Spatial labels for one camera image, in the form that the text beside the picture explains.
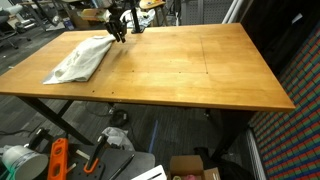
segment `black bag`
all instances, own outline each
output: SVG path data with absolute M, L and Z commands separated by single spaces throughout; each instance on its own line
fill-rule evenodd
M 219 162 L 211 160 L 208 148 L 195 148 L 194 151 L 196 155 L 200 155 L 205 170 L 218 168 L 221 180 L 254 180 L 249 171 L 234 162 L 224 159 L 221 159 Z

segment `table top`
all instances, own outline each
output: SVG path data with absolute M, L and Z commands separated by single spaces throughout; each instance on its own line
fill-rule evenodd
M 88 82 L 43 85 L 76 46 L 107 31 L 65 32 L 0 76 L 0 94 L 137 104 L 291 111 L 241 24 L 147 28 L 112 44 Z
M 150 2 L 152 2 L 152 0 L 141 0 L 139 2 L 139 6 L 142 9 L 152 9 L 152 8 L 155 8 L 155 7 L 162 6 L 162 5 L 166 4 L 166 2 L 161 1 L 161 0 L 157 0 L 154 3 L 150 3 Z

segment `plastic bag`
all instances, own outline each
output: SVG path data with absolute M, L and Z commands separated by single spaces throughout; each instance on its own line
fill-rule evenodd
M 124 147 L 125 150 L 135 151 L 131 141 L 128 139 L 128 131 L 115 127 L 108 127 L 102 131 L 102 134 L 108 136 L 108 143 Z
M 151 23 L 151 21 L 154 19 L 155 14 L 156 14 L 155 10 L 151 9 L 147 13 L 144 14 L 146 16 L 146 17 L 144 17 L 143 13 L 141 12 L 141 10 L 138 9 L 137 10 L 137 17 L 138 17 L 139 25 L 140 26 L 144 26 L 144 27 L 148 27 L 149 24 Z M 133 24 L 133 21 L 132 21 L 131 14 L 126 14 L 125 17 L 126 17 L 126 20 L 128 22 L 127 27 L 128 28 L 133 28 L 134 24 Z

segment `black chair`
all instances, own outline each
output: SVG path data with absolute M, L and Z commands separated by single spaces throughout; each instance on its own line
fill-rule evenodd
M 10 13 L 6 10 L 0 11 L 0 42 L 6 40 L 13 48 L 18 49 L 19 47 L 10 40 L 12 37 L 19 35 L 19 33 L 8 24 L 7 21 L 10 19 L 9 15 Z M 31 39 L 27 37 L 19 36 L 19 38 L 31 41 Z

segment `white container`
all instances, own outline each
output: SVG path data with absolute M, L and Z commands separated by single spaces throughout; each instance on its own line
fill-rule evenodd
M 3 154 L 2 162 L 10 172 L 10 179 L 31 180 L 47 167 L 48 157 L 23 146 L 14 146 Z

